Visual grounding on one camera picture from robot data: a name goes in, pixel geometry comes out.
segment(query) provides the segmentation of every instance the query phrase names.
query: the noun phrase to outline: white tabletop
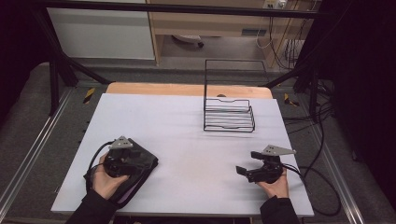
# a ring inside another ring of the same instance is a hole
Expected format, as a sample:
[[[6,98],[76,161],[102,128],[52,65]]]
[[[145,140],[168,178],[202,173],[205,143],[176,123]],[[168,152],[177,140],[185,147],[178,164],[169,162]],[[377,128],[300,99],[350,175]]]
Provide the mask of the white tabletop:
[[[51,211],[70,214],[78,208],[86,194],[83,175],[93,154],[124,135],[157,156],[159,165],[119,214],[259,215],[265,193],[238,175],[235,166],[260,168],[262,162],[251,159],[250,151],[262,151],[269,144],[290,148],[290,141],[276,100],[249,100],[256,131],[209,133],[204,132],[202,96],[103,94]],[[293,155],[281,160],[297,166]],[[293,172],[288,172],[288,180],[297,215],[312,217],[302,181]]]

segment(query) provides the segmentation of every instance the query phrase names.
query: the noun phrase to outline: black fabric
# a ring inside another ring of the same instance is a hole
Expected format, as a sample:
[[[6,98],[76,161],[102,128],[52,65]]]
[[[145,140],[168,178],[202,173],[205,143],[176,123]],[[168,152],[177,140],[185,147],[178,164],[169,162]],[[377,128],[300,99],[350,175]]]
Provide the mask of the black fabric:
[[[81,205],[66,224],[108,224],[116,210],[115,205],[92,189],[82,199]]]
[[[49,21],[47,11],[44,14]],[[0,1],[0,123],[18,100],[30,71],[49,61],[49,52],[27,1]]]
[[[260,211],[263,224],[300,223],[289,198],[278,199],[274,196],[262,205]]]

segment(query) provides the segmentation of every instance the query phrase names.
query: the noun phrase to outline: black device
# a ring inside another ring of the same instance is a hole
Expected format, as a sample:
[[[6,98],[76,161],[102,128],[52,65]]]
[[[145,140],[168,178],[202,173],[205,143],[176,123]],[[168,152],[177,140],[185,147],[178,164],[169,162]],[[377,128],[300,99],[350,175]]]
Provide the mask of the black device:
[[[239,175],[244,175],[249,183],[264,181],[272,184],[276,182],[283,173],[283,164],[279,156],[295,153],[295,150],[269,145],[262,153],[255,151],[250,152],[251,158],[261,160],[264,163],[261,168],[247,170],[246,168],[236,166],[236,172]]]
[[[96,166],[92,168],[92,164],[100,150],[107,145],[110,146],[103,163],[105,171],[112,177],[129,176],[109,199],[118,208],[122,208],[131,201],[146,182],[152,170],[158,165],[158,159],[131,138],[127,139],[121,136],[113,142],[108,142],[98,149],[91,161],[87,174],[84,175],[87,192],[92,188],[93,174],[96,170]]]

